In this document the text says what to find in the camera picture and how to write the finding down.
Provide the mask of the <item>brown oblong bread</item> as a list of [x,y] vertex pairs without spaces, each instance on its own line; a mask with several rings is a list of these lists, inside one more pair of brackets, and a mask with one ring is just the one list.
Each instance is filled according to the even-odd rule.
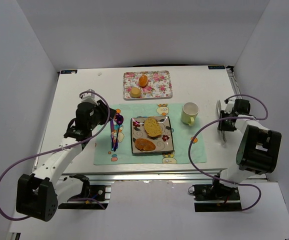
[[145,138],[138,138],[134,142],[135,147],[140,151],[151,152],[156,149],[156,145]]

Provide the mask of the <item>yellow bread slice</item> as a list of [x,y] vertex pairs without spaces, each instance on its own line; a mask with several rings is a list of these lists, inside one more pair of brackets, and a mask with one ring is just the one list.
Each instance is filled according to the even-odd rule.
[[153,117],[148,117],[144,121],[144,129],[147,135],[151,138],[159,137],[162,134],[162,130],[159,123]]

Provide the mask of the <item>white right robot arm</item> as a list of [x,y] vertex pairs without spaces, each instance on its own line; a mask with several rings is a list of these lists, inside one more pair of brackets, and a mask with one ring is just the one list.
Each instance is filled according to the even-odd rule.
[[262,126],[250,114],[251,104],[245,99],[225,100],[225,109],[221,102],[216,103],[216,112],[220,119],[217,130],[222,142],[226,142],[225,132],[240,131],[242,139],[237,149],[235,162],[220,171],[212,181],[211,191],[220,197],[231,194],[238,184],[254,175],[272,173],[277,165],[282,134]]

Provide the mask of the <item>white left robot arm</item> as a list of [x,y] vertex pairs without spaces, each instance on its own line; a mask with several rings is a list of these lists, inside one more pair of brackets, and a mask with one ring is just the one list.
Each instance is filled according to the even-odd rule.
[[102,100],[81,102],[63,135],[60,151],[53,153],[30,175],[23,174],[17,182],[16,211],[45,222],[56,213],[58,206],[71,198],[88,198],[89,178],[73,174],[60,180],[68,165],[89,143],[92,131],[116,115]]

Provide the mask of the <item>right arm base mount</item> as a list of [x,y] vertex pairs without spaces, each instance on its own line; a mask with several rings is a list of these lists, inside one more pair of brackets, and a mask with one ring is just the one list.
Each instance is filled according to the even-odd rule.
[[196,213],[239,212],[242,210],[240,193],[237,187],[228,187],[219,180],[212,184],[195,184],[188,188],[194,197]]

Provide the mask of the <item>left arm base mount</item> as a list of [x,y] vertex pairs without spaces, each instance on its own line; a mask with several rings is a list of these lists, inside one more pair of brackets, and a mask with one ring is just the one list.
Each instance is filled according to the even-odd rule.
[[111,196],[109,184],[91,181],[81,174],[61,178],[55,191],[61,210],[105,210]]

